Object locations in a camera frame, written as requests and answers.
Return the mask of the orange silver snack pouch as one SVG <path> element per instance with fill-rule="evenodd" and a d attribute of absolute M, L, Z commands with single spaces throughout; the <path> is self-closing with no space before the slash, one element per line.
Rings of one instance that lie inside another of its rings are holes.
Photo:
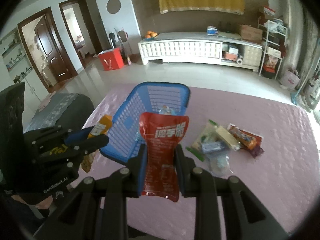
<path fill-rule="evenodd" d="M 90 131 L 87 138 L 89 139 L 89 142 L 92 143 L 92 145 L 87 150 L 85 150 L 85 155 L 81 163 L 81 168 L 86 173 L 88 173 L 92 168 L 97 149 L 103 147 L 103 142 L 106 142 L 105 140 L 103 141 L 103 135 L 107 135 L 107 132 L 111 127 L 112 116 L 103 115 Z"/>

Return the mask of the clear blue wafer bag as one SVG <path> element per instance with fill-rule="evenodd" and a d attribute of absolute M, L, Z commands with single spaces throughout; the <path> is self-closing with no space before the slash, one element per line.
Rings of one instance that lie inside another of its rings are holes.
<path fill-rule="evenodd" d="M 228 177 L 234 174 L 230 168 L 229 157 L 227 153 L 212 153 L 207 156 L 207 159 L 212 175 L 216 177 Z"/>

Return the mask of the blue plastic basket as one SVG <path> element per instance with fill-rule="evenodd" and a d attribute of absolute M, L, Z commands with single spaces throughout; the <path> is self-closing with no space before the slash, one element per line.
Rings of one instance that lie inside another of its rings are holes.
<path fill-rule="evenodd" d="M 108 130 L 108 144 L 100 153 L 125 164 L 137 156 L 141 144 L 155 141 L 173 147 L 184 137 L 190 89 L 181 83 L 144 82 L 131 91 L 116 111 Z"/>

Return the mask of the silver purple candy tube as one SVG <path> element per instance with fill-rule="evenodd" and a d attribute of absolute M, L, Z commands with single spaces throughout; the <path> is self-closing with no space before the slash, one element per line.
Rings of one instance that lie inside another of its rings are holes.
<path fill-rule="evenodd" d="M 201 150 L 203 154 L 211 154 L 215 152 L 221 152 L 228 148 L 223 141 L 212 141 L 201 144 Z"/>

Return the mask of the green soda cracker pack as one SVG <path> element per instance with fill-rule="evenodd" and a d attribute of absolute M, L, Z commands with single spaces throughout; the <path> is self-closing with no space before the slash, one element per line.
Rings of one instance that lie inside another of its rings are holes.
<path fill-rule="evenodd" d="M 191 146 L 186 147 L 185 149 L 191 154 L 193 154 L 201 162 L 204 162 L 206 156 L 209 154 L 202 153 L 201 144 L 205 142 L 221 141 L 215 133 L 215 129 L 217 128 L 217 126 L 218 124 L 216 122 L 208 120 L 204 129 L 197 136 L 195 141 L 191 144 Z"/>

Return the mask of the red snack packet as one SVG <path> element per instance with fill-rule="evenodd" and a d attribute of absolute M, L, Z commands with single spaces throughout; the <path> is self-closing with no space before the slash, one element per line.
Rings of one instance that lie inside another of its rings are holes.
<path fill-rule="evenodd" d="M 179 200 L 179 186 L 174 168 L 176 146 L 185 136 L 189 117 L 144 112 L 139 131 L 148 151 L 148 162 L 142 195 Z"/>

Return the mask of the orange snack bar wrapper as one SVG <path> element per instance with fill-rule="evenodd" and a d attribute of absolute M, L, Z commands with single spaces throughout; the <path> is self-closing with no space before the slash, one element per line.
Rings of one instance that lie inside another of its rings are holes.
<path fill-rule="evenodd" d="M 235 137 L 235 139 L 239 141 L 245 149 L 250 151 L 257 146 L 261 146 L 261 143 L 263 142 L 262 136 L 240 129 L 233 124 L 228 125 L 227 131 L 231 133 L 231 135 Z"/>

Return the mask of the dark purple snack packet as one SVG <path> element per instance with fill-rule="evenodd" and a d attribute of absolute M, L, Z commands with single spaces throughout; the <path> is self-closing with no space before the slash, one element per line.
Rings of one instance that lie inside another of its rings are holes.
<path fill-rule="evenodd" d="M 253 158 L 257 158 L 264 153 L 264 150 L 260 147 L 260 145 L 256 145 L 253 149 L 248 150 L 248 152 Z"/>

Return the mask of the clear blue cookie bag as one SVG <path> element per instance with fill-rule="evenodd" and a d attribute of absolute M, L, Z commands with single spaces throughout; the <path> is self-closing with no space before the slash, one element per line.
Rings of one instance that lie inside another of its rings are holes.
<path fill-rule="evenodd" d="M 177 115 L 176 112 L 170 108 L 169 106 L 163 105 L 162 108 L 158 112 L 162 115 Z"/>

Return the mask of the clear cream cracker pack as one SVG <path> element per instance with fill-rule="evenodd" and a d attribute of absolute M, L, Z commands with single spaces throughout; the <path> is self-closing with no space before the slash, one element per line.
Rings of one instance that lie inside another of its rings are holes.
<path fill-rule="evenodd" d="M 215 129 L 217 136 L 232 150 L 238 151 L 241 148 L 240 142 L 222 126 Z"/>

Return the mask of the red box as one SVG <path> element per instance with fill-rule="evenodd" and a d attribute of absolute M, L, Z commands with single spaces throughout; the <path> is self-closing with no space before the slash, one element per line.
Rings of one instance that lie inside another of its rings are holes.
<path fill-rule="evenodd" d="M 120 48 L 113 48 L 102 51 L 98 54 L 99 60 L 103 65 L 104 71 L 118 70 L 124 67 Z"/>

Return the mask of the pink quilted tablecloth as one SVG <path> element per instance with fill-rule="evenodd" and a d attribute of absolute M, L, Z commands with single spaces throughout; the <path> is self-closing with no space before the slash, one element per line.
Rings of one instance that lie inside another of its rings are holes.
<path fill-rule="evenodd" d="M 117 85 L 105 96 L 84 127 L 94 125 L 101 115 L 114 115 L 136 84 Z M 319 156 L 309 117 L 294 105 L 255 96 L 190 87 L 186 111 L 189 127 L 181 141 L 185 155 L 209 170 L 185 150 L 191 146 L 209 119 L 227 127 L 238 126 L 263 137 L 261 156 L 246 151 L 228 154 L 231 171 L 239 177 L 272 213 L 279 224 L 293 233 L 305 220 L 319 197 Z M 85 177 L 108 177 L 122 165 L 98 151 L 89 173 L 79 170 L 76 187 Z M 176 203 L 161 197 L 127 200 L 128 225 L 162 239 L 194 239 L 195 198 Z"/>

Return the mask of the brown wooden door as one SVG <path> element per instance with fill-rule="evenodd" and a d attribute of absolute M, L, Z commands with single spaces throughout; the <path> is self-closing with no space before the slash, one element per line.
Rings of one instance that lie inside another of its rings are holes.
<path fill-rule="evenodd" d="M 71 76 L 68 68 L 60 55 L 49 29 L 46 17 L 42 16 L 34 28 L 38 44 L 47 62 L 47 66 L 52 71 L 57 82 L 68 80 Z"/>

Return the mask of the plate of oranges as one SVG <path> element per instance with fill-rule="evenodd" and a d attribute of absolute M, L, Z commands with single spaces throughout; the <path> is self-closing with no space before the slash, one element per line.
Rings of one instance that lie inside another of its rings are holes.
<path fill-rule="evenodd" d="M 145 35 L 144 37 L 145 37 L 145 39 L 147 39 L 147 40 L 154 40 L 157 36 L 158 36 L 158 33 L 157 33 L 157 32 L 147 31 L 147 32 L 146 32 L 146 35 Z"/>

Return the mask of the cardboard box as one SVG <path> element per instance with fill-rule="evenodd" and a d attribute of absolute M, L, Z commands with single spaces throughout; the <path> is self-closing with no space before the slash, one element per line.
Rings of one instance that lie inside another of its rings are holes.
<path fill-rule="evenodd" d="M 261 44 L 263 40 L 263 31 L 249 25 L 238 25 L 238 33 L 245 41 Z"/>

